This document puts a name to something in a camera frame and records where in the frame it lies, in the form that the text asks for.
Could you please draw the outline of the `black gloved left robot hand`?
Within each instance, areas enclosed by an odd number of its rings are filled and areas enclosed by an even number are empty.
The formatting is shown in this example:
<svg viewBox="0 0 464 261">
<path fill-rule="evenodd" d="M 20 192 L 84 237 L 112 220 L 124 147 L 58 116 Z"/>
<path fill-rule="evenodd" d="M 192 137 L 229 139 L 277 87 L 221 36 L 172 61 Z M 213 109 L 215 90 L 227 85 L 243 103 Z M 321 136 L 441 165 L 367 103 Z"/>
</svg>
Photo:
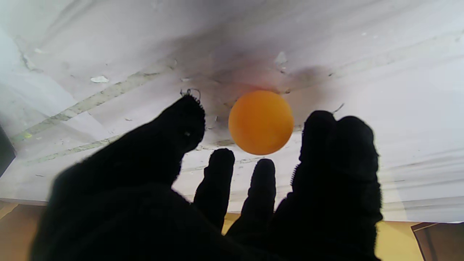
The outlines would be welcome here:
<svg viewBox="0 0 464 261">
<path fill-rule="evenodd" d="M 173 190 L 184 155 L 204 137 L 199 99 L 184 94 L 57 175 L 30 261 L 377 261 L 382 220 L 378 152 L 370 126 L 313 111 L 302 132 L 292 190 L 274 210 L 275 166 L 260 159 L 240 218 L 226 235 L 225 181 L 234 154 L 210 156 L 200 200 Z"/>
</svg>

